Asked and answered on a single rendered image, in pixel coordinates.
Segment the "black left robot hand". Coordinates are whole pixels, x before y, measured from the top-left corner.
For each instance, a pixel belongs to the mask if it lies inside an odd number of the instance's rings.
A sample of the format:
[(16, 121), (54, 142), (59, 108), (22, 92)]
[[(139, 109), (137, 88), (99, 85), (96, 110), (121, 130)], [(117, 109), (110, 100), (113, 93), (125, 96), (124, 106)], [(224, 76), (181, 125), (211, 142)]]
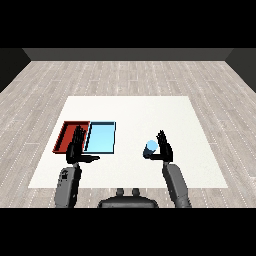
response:
[(68, 164), (76, 164), (79, 162), (91, 163), (99, 160), (99, 156), (83, 155), (84, 135), (86, 131), (78, 125), (73, 133), (72, 141), (68, 144), (66, 150), (66, 161)]

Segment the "light blue shallow open box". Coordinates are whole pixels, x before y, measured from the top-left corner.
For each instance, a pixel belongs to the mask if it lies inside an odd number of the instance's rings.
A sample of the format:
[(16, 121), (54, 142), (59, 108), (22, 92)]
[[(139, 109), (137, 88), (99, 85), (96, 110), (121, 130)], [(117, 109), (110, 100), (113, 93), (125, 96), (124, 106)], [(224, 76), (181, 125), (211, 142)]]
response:
[(93, 121), (86, 135), (85, 154), (113, 154), (116, 123), (114, 121)]

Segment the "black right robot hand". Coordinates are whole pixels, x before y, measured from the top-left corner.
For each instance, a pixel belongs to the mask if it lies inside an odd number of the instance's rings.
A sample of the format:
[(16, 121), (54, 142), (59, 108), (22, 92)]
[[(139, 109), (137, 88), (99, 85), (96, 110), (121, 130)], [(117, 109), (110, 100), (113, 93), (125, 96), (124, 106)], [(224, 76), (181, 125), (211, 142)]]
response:
[(160, 130), (158, 135), (156, 136), (158, 140), (158, 146), (160, 147), (159, 154), (149, 154), (149, 158), (151, 160), (162, 160), (164, 162), (172, 162), (173, 161), (173, 150), (171, 145), (168, 143), (166, 135), (163, 130)]

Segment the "red shallow open box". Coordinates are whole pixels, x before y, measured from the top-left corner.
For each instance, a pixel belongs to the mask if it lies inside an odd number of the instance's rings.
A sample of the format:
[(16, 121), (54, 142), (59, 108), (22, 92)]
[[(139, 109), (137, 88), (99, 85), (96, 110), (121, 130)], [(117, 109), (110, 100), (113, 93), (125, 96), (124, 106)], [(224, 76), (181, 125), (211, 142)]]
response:
[(89, 125), (89, 121), (65, 121), (62, 125), (52, 152), (55, 154), (65, 154), (69, 143), (73, 139), (73, 134), (76, 127), (80, 126), (85, 132), (88, 132)]

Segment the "dark grey robot body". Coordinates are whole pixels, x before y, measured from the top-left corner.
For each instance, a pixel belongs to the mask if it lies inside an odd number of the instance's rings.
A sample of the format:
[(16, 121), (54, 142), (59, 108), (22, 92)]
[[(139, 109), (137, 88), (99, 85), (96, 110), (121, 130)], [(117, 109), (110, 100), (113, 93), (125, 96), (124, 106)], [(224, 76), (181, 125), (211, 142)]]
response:
[(142, 197), (138, 188), (132, 189), (131, 196), (124, 195), (124, 189), (118, 188), (116, 195), (98, 204), (98, 208), (158, 208), (155, 200)]

